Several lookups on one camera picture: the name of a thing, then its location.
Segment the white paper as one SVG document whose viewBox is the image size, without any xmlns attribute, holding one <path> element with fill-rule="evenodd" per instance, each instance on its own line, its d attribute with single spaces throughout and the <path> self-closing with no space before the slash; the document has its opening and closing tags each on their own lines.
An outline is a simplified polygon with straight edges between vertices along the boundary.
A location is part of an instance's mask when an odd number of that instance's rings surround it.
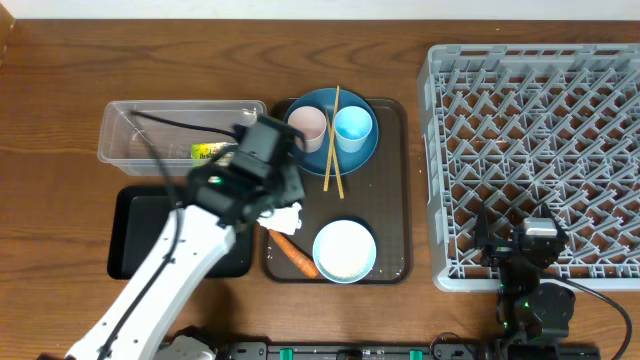
<svg viewBox="0 0 640 360">
<path fill-rule="evenodd" d="M 260 226 L 286 235 L 294 235 L 302 227 L 300 211 L 302 206 L 295 202 L 289 207 L 268 210 L 260 214 L 257 222 Z"/>
</svg>

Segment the orange carrot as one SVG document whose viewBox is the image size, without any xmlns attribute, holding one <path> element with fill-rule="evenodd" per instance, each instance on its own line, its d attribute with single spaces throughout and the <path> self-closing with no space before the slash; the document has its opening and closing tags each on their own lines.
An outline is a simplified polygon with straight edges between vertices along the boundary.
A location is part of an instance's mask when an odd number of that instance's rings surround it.
<svg viewBox="0 0 640 360">
<path fill-rule="evenodd" d="M 315 263 L 306 254 L 294 246 L 286 236 L 275 230 L 270 230 L 269 235 L 280 247 L 282 252 L 305 276 L 308 278 L 316 278 L 319 275 L 319 270 Z"/>
</svg>

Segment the light blue rice bowl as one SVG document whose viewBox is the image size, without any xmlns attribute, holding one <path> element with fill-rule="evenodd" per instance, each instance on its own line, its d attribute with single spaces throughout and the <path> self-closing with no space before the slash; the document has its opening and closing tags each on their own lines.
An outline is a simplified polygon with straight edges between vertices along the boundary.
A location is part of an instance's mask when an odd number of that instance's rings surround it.
<svg viewBox="0 0 640 360">
<path fill-rule="evenodd" d="M 326 224 L 316 235 L 312 257 L 330 282 L 351 284 L 373 269 L 377 246 L 371 231 L 361 222 L 341 219 Z"/>
</svg>

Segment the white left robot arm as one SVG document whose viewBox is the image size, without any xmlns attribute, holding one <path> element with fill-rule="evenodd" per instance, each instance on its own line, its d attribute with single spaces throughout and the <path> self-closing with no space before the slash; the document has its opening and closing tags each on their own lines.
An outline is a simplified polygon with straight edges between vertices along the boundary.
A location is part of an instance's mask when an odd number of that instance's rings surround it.
<svg viewBox="0 0 640 360">
<path fill-rule="evenodd" d="M 254 223 L 295 233 L 305 198 L 294 157 L 236 150 L 226 166 L 188 175 L 187 199 L 170 212 L 152 250 L 69 359 L 151 359 L 198 284 Z"/>
</svg>

